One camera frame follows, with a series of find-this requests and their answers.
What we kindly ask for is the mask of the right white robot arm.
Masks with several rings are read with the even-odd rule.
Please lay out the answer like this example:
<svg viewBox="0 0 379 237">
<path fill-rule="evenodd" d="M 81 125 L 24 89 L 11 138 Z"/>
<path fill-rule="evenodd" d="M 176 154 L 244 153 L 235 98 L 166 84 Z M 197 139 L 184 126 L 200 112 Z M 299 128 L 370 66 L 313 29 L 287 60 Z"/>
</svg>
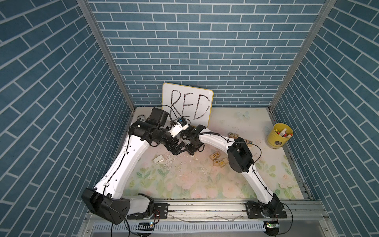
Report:
<svg viewBox="0 0 379 237">
<path fill-rule="evenodd" d="M 268 218 L 274 218 L 281 209 L 278 196 L 265 184 L 257 171 L 253 155 L 241 137 L 234 139 L 225 137 L 219 133 L 199 125 L 188 127 L 180 132 L 180 137 L 188 140 L 191 145 L 196 142 L 211 145 L 228 155 L 229 165 L 237 173 L 240 173 L 255 192 L 261 213 Z"/>
</svg>

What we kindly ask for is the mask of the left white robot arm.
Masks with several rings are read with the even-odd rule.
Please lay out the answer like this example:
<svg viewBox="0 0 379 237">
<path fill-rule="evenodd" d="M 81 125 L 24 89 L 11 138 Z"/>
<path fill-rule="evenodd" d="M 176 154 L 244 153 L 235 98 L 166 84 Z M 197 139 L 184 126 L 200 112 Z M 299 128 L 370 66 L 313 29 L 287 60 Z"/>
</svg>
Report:
<svg viewBox="0 0 379 237">
<path fill-rule="evenodd" d="M 91 213 L 115 225 L 122 223 L 128 215 L 150 217 L 153 214 L 153 198 L 143 194 L 128 198 L 122 195 L 137 162 L 152 143 L 164 145 L 175 155 L 182 151 L 184 144 L 176 136 L 186 130 L 189 124 L 185 118 L 178 118 L 172 120 L 168 128 L 164 128 L 168 117 L 168 112 L 153 108 L 145 121 L 137 120 L 130 126 L 120 153 L 110 169 L 93 188 L 86 188 L 82 193 L 82 200 Z"/>
</svg>

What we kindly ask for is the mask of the wooden block letter J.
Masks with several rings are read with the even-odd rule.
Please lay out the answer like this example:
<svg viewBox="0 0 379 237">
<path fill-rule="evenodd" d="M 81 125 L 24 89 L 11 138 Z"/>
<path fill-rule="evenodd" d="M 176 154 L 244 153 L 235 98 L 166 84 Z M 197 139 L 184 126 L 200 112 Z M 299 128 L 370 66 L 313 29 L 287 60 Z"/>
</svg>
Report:
<svg viewBox="0 0 379 237">
<path fill-rule="evenodd" d="M 210 160 L 212 160 L 212 161 L 216 159 L 214 153 L 211 154 L 211 155 L 209 156 L 209 158 L 210 158 Z"/>
</svg>

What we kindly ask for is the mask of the white eraser block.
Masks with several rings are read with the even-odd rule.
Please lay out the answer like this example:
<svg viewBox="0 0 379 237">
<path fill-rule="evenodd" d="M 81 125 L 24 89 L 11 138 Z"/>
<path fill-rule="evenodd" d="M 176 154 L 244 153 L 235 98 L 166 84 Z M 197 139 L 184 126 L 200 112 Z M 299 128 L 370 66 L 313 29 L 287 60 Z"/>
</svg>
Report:
<svg viewBox="0 0 379 237">
<path fill-rule="evenodd" d="M 157 156 L 156 158 L 153 159 L 153 162 L 154 162 L 155 165 L 157 165 L 158 163 L 160 163 L 162 161 L 164 161 L 163 155 L 159 155 L 159 156 Z"/>
</svg>

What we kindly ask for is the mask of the flag printed tin can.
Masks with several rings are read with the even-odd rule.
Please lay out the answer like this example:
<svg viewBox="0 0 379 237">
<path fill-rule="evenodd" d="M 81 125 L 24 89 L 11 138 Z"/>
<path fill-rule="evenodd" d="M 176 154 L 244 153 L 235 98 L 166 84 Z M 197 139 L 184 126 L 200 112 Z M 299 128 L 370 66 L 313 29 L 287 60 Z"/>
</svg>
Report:
<svg viewBox="0 0 379 237">
<path fill-rule="evenodd" d="M 145 115 L 139 115 L 139 116 L 137 117 L 137 121 L 142 121 L 142 122 L 144 122 L 145 120 L 146 120 Z"/>
</svg>

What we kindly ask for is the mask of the yellow cup with markers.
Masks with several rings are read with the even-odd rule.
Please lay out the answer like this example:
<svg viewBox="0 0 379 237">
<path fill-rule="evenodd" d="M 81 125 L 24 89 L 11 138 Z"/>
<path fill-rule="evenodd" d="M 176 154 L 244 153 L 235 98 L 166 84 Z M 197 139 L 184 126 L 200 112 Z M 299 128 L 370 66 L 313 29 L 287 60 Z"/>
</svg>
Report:
<svg viewBox="0 0 379 237">
<path fill-rule="evenodd" d="M 265 142 L 270 148 L 279 149 L 293 136 L 294 131 L 290 126 L 284 123 L 276 123 L 266 137 Z"/>
</svg>

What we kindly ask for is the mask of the white board yellow frame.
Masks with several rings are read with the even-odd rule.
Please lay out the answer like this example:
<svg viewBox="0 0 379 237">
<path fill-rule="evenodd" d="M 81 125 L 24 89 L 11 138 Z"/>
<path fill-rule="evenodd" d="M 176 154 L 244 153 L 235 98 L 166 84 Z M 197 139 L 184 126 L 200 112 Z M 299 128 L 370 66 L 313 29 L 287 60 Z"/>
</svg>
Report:
<svg viewBox="0 0 379 237">
<path fill-rule="evenodd" d="M 214 92 L 209 89 L 164 83 L 162 86 L 163 109 L 173 119 L 184 117 L 192 126 L 208 126 Z"/>
</svg>

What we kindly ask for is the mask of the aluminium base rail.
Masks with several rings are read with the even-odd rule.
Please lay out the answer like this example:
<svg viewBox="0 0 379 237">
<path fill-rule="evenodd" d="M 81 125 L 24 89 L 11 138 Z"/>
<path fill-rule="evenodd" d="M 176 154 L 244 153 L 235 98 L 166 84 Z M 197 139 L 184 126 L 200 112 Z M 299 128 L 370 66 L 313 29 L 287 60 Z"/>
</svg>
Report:
<svg viewBox="0 0 379 237">
<path fill-rule="evenodd" d="M 254 236 L 335 237 L 336 229 L 320 201 L 283 201 L 276 217 L 264 216 L 257 202 L 245 199 L 158 199 L 151 219 L 127 218 L 114 225 L 89 213 L 81 237 Z"/>
</svg>

